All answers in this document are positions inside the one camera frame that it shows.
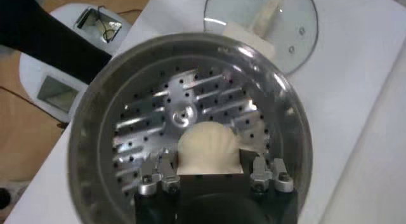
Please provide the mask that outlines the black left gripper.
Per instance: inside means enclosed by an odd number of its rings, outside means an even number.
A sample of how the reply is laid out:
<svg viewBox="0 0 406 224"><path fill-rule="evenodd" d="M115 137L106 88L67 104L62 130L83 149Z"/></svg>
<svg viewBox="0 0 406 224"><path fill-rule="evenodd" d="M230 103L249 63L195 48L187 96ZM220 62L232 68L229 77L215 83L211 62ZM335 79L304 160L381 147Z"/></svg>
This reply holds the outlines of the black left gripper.
<svg viewBox="0 0 406 224"><path fill-rule="evenodd" d="M36 0L1 0L1 45L86 84L112 58L47 13Z"/></svg>

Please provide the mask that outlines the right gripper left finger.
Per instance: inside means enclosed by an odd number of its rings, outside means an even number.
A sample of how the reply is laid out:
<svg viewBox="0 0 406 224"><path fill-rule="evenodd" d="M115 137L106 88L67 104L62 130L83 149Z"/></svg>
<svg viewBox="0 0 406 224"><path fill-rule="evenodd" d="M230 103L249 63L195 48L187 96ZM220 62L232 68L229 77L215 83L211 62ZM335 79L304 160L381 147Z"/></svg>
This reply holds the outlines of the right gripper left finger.
<svg viewBox="0 0 406 224"><path fill-rule="evenodd" d="M180 176L177 175L178 154L161 150L150 154L140 168L140 182L137 194L151 196L157 193L158 187L167 194L176 194L180 189Z"/></svg>

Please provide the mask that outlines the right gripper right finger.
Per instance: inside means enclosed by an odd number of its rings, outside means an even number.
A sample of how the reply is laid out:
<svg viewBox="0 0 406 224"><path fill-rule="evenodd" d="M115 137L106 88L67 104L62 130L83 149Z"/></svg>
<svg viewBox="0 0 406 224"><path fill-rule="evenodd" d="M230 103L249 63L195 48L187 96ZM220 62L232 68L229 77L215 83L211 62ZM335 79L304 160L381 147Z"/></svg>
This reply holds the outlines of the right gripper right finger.
<svg viewBox="0 0 406 224"><path fill-rule="evenodd" d="M274 158L267 164L263 155L255 157L250 174L251 187L263 193L269 189L271 182L278 192L291 193L294 190L293 179L288 174L283 159Z"/></svg>

